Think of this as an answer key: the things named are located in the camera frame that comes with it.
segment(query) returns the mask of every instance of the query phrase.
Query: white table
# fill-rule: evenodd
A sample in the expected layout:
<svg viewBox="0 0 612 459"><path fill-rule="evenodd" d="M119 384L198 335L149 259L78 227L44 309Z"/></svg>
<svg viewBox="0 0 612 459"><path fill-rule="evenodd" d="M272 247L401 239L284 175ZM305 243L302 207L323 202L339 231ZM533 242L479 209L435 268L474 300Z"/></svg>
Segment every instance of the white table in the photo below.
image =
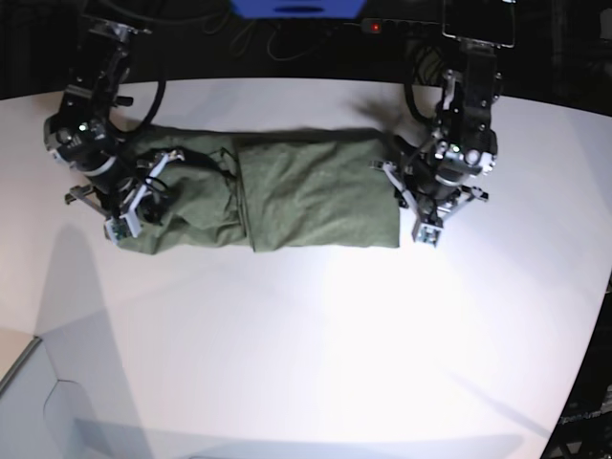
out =
<svg viewBox="0 0 612 459"><path fill-rule="evenodd" d="M142 117L153 84L126 87ZM432 105L435 90L418 92ZM612 120L503 98L500 157L437 250L104 240L42 145L58 94L0 102L0 326L36 332L115 457L537 458L612 266ZM169 84L156 122L219 131L423 135L394 84Z"/></svg>

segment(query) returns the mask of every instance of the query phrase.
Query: green towel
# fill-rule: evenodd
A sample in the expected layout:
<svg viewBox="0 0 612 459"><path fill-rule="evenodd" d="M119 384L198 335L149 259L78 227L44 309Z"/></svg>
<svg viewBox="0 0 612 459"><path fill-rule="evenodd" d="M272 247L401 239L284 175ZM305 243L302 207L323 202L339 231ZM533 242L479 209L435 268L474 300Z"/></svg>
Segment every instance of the green towel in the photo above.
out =
<svg viewBox="0 0 612 459"><path fill-rule="evenodd" d="M183 147L215 161L208 168L169 164L160 179L180 197L158 226L142 221L131 251L157 253L180 244L205 247L399 245L393 186L371 161L389 159L385 137L367 131L219 134L156 128L133 146Z"/></svg>

